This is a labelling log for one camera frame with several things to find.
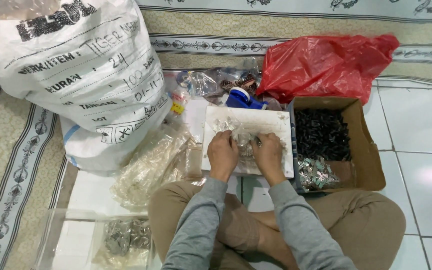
gray sweater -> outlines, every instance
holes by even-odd
[[[164,270],[205,270],[224,210],[228,184],[209,178],[183,211]],[[300,270],[356,270],[289,181],[269,189],[279,230]]]

white sack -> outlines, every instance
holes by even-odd
[[[171,107],[133,0],[62,0],[53,15],[0,20],[0,84],[61,116],[67,158],[115,170]]]

person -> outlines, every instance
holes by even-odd
[[[242,254],[261,252],[285,269],[387,270],[396,257],[406,220],[396,203],[361,190],[315,200],[298,195],[281,169],[282,145],[274,134],[251,142],[270,185],[274,212],[250,213],[226,194],[238,164],[231,131],[208,146],[211,164],[203,187],[172,182],[148,205],[152,237],[164,270],[251,270]]]

clear plastic box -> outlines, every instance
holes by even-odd
[[[106,236],[105,224],[118,219],[140,218],[146,215],[106,216],[90,210],[50,209],[41,220],[40,240],[35,244],[35,270],[147,270],[155,269],[156,257],[151,240],[149,255],[144,263],[131,267],[102,267],[94,263]]]

hand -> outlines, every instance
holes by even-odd
[[[208,145],[209,177],[225,183],[238,164],[238,144],[231,138],[231,133],[231,130],[216,133]]]
[[[262,175],[270,186],[274,186],[286,180],[281,160],[283,156],[283,145],[281,140],[274,133],[258,134],[261,140],[261,147],[255,141],[251,141],[254,159]]]

